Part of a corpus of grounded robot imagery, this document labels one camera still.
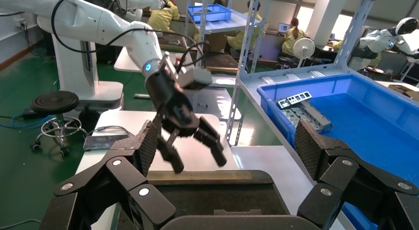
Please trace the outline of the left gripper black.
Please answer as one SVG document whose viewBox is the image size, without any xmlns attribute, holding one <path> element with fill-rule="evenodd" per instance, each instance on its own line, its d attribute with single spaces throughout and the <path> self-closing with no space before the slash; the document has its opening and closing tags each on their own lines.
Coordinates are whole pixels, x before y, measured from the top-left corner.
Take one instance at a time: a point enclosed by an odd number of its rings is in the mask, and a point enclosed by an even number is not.
<svg viewBox="0 0 419 230">
<path fill-rule="evenodd" d="M 158 131 L 157 149 L 164 161 L 169 162 L 175 173 L 183 171 L 184 165 L 173 146 L 179 137 L 191 137 L 198 140 L 211 151 L 215 162 L 223 167 L 227 160 L 223 154 L 220 134 L 204 118 L 199 119 L 193 107 L 178 83 L 167 72 L 160 71 L 146 79 L 145 86 L 156 109 L 156 127 Z M 169 139 L 162 136 L 162 128 L 170 133 Z"/>
</svg>

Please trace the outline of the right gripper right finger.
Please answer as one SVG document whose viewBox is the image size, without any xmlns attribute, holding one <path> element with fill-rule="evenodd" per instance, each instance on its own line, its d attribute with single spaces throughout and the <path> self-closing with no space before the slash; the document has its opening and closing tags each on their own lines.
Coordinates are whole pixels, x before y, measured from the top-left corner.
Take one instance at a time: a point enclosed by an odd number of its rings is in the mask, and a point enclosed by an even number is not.
<svg viewBox="0 0 419 230">
<path fill-rule="evenodd" d="M 306 120 L 295 133 L 297 154 L 315 185 L 297 215 L 328 230 L 345 203 L 380 230 L 419 227 L 419 189 L 361 159 L 344 141 L 319 134 Z"/>
</svg>

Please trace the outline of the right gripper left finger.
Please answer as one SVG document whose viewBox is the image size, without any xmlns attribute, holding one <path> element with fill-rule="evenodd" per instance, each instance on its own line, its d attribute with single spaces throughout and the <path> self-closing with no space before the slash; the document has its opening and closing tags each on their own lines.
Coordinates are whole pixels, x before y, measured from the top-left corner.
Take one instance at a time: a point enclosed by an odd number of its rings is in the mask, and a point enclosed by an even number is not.
<svg viewBox="0 0 419 230">
<path fill-rule="evenodd" d="M 176 209 L 146 178 L 159 138 L 147 121 L 137 135 L 116 142 L 99 162 L 60 183 L 40 229 L 89 230 L 117 203 L 138 230 L 161 229 Z"/>
</svg>

